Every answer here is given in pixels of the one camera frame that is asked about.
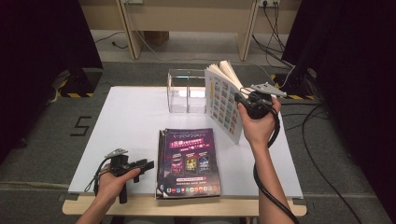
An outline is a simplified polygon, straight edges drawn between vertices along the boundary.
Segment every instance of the black controller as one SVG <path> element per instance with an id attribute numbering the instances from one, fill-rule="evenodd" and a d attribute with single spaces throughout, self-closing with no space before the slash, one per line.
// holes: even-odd
<path id="1" fill-rule="evenodd" d="M 258 91 L 252 91 L 247 98 L 242 96 L 242 93 L 236 92 L 234 99 L 245 106 L 251 119 L 262 119 L 272 108 L 271 95 Z"/>
<path id="2" fill-rule="evenodd" d="M 107 155 L 108 158 L 111 158 L 110 173 L 114 176 L 122 176 L 133 169 L 140 168 L 140 173 L 134 178 L 134 183 L 137 183 L 139 182 L 139 176 L 143 175 L 147 170 L 154 168 L 154 161 L 148 162 L 148 160 L 143 159 L 128 163 L 128 156 L 122 155 L 126 152 L 126 150 L 119 148 Z M 120 203 L 127 203 L 127 196 L 126 184 L 124 184 L 120 192 Z"/>

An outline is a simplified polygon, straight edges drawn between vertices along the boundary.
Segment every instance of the book page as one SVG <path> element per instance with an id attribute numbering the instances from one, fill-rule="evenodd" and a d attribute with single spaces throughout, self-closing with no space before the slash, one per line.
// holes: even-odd
<path id="1" fill-rule="evenodd" d="M 239 92 L 230 79 L 205 70 L 206 114 L 210 116 L 220 128 L 227 133 L 231 140 L 239 143 L 242 132 L 242 120 L 234 100 L 234 95 Z"/>
<path id="2" fill-rule="evenodd" d="M 226 75 L 225 73 L 223 73 L 220 68 L 216 65 L 216 64 L 210 64 L 209 67 L 207 68 L 208 70 L 211 70 L 213 73 L 216 73 L 217 75 L 219 75 L 220 77 L 223 77 L 225 79 L 228 79 L 229 81 L 233 82 L 228 75 Z"/>
<path id="3" fill-rule="evenodd" d="M 219 69 L 233 82 L 238 90 L 243 88 L 242 83 L 239 81 L 238 76 L 229 62 L 221 61 L 219 64 Z"/>

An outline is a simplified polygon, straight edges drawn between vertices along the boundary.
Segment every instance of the electrical outlet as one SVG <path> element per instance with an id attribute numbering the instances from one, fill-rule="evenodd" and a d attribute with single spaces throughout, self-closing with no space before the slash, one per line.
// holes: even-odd
<path id="1" fill-rule="evenodd" d="M 276 3 L 277 3 L 277 6 L 279 7 L 280 0 L 260 0 L 260 4 L 259 4 L 260 7 L 263 6 L 264 1 L 267 2 L 267 7 L 275 7 Z"/>

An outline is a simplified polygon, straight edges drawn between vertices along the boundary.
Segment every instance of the wrist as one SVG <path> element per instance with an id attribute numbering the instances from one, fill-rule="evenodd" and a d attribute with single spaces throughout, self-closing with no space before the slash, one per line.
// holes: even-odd
<path id="1" fill-rule="evenodd" d="M 106 210 L 108 210 L 111 207 L 111 205 L 113 205 L 114 202 L 104 199 L 103 197 L 96 197 L 93 200 L 92 205 L 101 207 L 101 208 L 105 208 Z"/>
<path id="2" fill-rule="evenodd" d="M 264 141 L 249 142 L 253 151 L 268 151 L 268 143 Z"/>

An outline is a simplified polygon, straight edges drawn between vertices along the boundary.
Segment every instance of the handheld controller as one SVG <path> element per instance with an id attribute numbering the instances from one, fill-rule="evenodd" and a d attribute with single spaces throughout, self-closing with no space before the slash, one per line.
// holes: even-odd
<path id="1" fill-rule="evenodd" d="M 272 109 L 271 94 L 279 96 L 287 96 L 283 91 L 276 89 L 268 83 L 260 85 L 251 85 L 253 91 L 248 93 L 236 92 L 234 99 L 237 103 L 241 103 L 246 109 L 251 119 L 262 119 Z"/>
<path id="2" fill-rule="evenodd" d="M 134 183 L 139 182 L 139 176 L 143 175 L 147 170 L 154 168 L 154 161 L 148 162 L 148 160 L 143 159 L 140 161 L 133 161 L 128 163 L 128 156 L 123 155 L 128 151 L 122 148 L 118 148 L 105 156 L 105 158 L 111 159 L 110 161 L 110 173 L 114 176 L 122 176 L 129 171 L 140 168 L 140 173 L 134 178 Z M 120 203 L 127 203 L 127 190 L 126 184 L 122 187 L 119 195 Z"/>

